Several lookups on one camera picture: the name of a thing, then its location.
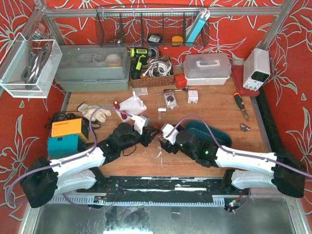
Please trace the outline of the white peg board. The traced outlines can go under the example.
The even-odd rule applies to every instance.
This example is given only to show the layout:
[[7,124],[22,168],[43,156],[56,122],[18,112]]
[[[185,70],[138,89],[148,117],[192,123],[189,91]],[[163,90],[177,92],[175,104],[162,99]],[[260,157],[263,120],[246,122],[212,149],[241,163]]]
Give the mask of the white peg board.
[[131,115],[139,115],[147,110],[147,106],[137,95],[131,96],[130,98],[121,102],[119,105],[120,110],[125,111]]

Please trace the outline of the beige work glove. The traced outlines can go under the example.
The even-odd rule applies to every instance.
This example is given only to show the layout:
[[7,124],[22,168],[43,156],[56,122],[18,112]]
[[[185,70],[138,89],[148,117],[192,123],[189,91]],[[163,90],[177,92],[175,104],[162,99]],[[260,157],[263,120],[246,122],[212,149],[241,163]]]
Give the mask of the beige work glove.
[[77,110],[81,112],[82,116],[88,120],[104,123],[107,117],[112,115],[112,112],[108,109],[99,109],[93,114],[93,112],[99,107],[100,105],[97,104],[88,105],[86,103],[82,103],[77,107]]

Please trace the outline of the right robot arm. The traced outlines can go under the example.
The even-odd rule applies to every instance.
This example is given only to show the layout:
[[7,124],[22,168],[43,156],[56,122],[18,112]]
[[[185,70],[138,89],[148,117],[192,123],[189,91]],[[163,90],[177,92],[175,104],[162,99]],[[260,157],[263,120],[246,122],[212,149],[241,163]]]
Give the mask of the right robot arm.
[[237,189],[275,188],[284,195],[302,198],[305,188],[305,166],[285,152],[255,153],[241,151],[201,141],[186,129],[178,131],[172,125],[162,129],[166,139],[161,147],[168,153],[181,151],[203,167],[227,168],[224,186]]

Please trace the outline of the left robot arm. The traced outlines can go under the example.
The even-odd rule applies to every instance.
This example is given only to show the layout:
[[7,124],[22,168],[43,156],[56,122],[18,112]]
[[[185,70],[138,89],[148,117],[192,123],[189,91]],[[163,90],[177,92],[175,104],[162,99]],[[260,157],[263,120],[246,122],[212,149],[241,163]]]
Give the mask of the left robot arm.
[[139,143],[147,147],[159,132],[152,126],[136,131],[131,124],[121,123],[106,139],[84,152],[61,159],[37,159],[20,185],[32,208],[45,205],[55,195],[89,189],[101,178],[97,167],[116,160],[122,151]]

